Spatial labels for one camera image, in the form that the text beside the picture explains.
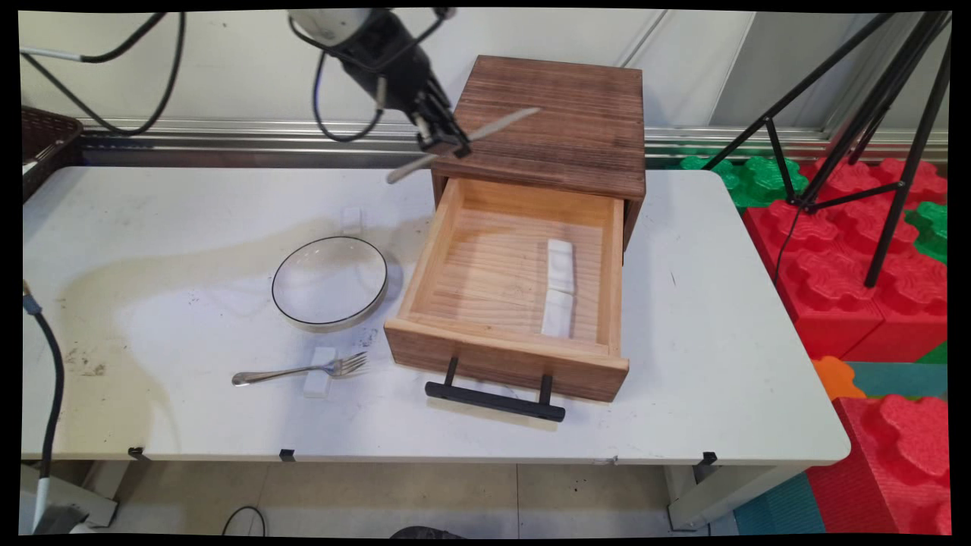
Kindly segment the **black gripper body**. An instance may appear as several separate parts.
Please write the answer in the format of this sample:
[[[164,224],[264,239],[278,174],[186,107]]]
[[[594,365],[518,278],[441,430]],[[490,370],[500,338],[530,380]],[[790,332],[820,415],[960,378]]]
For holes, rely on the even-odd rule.
[[[420,43],[449,17],[434,11],[435,21],[413,37],[394,11],[370,11],[361,28],[336,45],[344,69],[371,96],[385,82],[384,108],[402,111],[410,120],[444,120],[450,101]]]

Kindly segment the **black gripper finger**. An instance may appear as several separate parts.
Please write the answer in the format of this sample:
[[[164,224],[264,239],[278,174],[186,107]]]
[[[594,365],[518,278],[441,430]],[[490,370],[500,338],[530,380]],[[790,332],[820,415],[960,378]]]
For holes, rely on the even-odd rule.
[[[457,129],[451,111],[430,115],[416,113],[413,121],[417,127],[420,151],[440,158],[453,156],[457,152]]]
[[[459,127],[451,103],[436,79],[429,80],[429,113],[429,152],[433,155],[470,155],[470,138]]]

